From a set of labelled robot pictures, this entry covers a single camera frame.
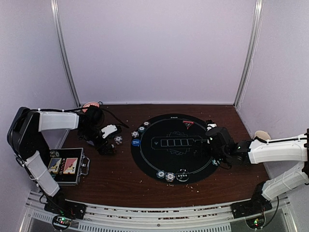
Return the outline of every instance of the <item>white wall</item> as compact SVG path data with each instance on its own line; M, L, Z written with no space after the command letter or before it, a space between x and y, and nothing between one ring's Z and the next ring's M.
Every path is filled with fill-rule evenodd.
M255 0L63 0L81 102L233 103Z
M61 62L50 0L0 1L0 231L13 232L29 190L6 134L20 106L74 107ZM48 133L55 146L62 132Z
M272 138L305 133L309 128L309 1L267 0L253 68L238 112L252 135ZM267 164L271 177L292 162ZM309 228L309 187L289 192L301 232Z

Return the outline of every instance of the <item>case handle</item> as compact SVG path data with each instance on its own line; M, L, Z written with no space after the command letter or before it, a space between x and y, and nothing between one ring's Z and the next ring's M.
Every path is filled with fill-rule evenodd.
M81 171L81 175L88 175L89 174L90 159L87 156L84 156L84 159L87 159L88 163L87 164L83 163L82 168L87 167L87 172L83 173L83 171Z

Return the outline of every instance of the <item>wooden table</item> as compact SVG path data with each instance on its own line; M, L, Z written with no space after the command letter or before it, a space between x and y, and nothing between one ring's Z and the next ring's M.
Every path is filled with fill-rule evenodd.
M70 200L123 207L180 207L226 203L250 198L256 184L268 180L263 164L218 168L208 178L189 185L168 185L157 181L135 164L131 152L131 132L147 119L170 113L187 114L202 120L212 119L226 127L234 141L250 139L240 117L231 105L108 105L130 126L123 129L123 144L114 156L101 156L71 131L64 147L84 147L91 159L90 173L79 186L64 187ZM116 123L106 114L107 124Z

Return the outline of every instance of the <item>round black mat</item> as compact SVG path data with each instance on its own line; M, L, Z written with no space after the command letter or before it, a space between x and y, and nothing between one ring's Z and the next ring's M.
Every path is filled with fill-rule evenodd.
M194 140L205 139L207 125L203 120L168 114L153 117L147 122L150 125L131 142L133 159L147 175L167 182L166 176L172 173L175 176L173 184L187 184L202 180L217 169L217 163L211 156L202 154L195 157L193 153Z

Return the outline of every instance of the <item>robotic arm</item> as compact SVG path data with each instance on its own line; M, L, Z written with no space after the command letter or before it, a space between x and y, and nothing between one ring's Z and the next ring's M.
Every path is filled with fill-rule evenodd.
M30 110L21 107L7 136L8 143L15 152L16 160L26 169L30 179L37 183L47 197L47 208L54 213L62 212L62 215L70 218L75 216L65 212L73 212L72 208L76 205L69 205L65 201L63 193L59 191L58 183L47 170L50 149L42 131L77 129L78 135L91 142L101 155L114 153L114 146L108 144L107 137L121 131L121 128L116 125L108 125L103 129L96 126L104 117L98 107L90 106L85 113L77 110Z
M262 209L269 210L272 208L271 200L299 185L309 183L309 129L307 133L292 138L267 141L256 138L239 143L235 143L223 127L212 128L206 135L211 155L227 164L299 161L280 176L258 184L249 201L232 204L234 218L260 213Z

